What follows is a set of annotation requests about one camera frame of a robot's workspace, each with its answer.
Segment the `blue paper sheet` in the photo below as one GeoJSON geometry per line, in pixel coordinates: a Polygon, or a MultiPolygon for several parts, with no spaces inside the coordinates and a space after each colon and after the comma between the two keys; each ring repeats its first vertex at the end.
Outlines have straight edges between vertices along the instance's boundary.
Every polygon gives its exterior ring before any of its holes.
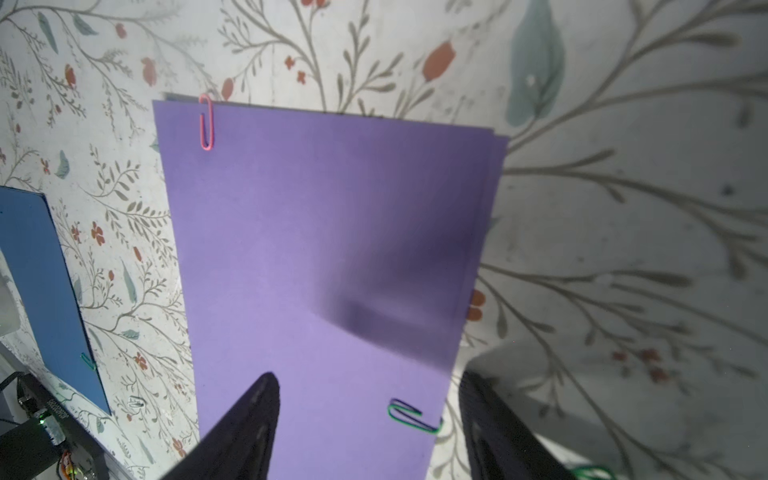
{"type": "Polygon", "coordinates": [[[1,250],[20,294],[45,367],[109,414],[57,231],[43,195],[1,189],[1,250]]]}

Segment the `purple paper sheet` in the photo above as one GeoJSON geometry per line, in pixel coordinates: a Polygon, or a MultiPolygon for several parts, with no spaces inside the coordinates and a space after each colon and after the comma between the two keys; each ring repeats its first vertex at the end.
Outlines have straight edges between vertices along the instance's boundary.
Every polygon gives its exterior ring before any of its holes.
{"type": "Polygon", "coordinates": [[[153,105],[201,439],[267,372],[269,479],[422,479],[507,140],[489,128],[153,105]]]}

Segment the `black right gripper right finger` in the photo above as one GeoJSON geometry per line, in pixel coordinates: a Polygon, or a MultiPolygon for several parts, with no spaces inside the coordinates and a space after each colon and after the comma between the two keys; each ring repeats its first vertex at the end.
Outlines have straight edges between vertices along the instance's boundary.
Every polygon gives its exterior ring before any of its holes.
{"type": "Polygon", "coordinates": [[[479,374],[463,373],[458,397],[473,480],[574,477],[479,374]]]}

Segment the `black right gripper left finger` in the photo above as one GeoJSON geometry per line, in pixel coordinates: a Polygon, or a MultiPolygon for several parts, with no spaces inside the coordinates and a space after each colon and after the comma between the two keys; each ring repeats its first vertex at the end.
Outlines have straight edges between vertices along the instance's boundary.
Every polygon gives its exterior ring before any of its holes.
{"type": "Polygon", "coordinates": [[[265,480],[279,412],[279,382],[273,373],[267,372],[165,477],[265,480]]]}

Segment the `pink paperclip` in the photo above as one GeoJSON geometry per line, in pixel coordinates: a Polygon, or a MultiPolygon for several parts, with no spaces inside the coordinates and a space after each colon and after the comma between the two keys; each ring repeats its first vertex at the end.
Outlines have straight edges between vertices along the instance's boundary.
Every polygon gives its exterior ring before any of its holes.
{"type": "Polygon", "coordinates": [[[205,106],[205,111],[199,117],[200,144],[204,151],[211,151],[215,141],[214,102],[208,94],[201,94],[198,102],[205,106]]]}

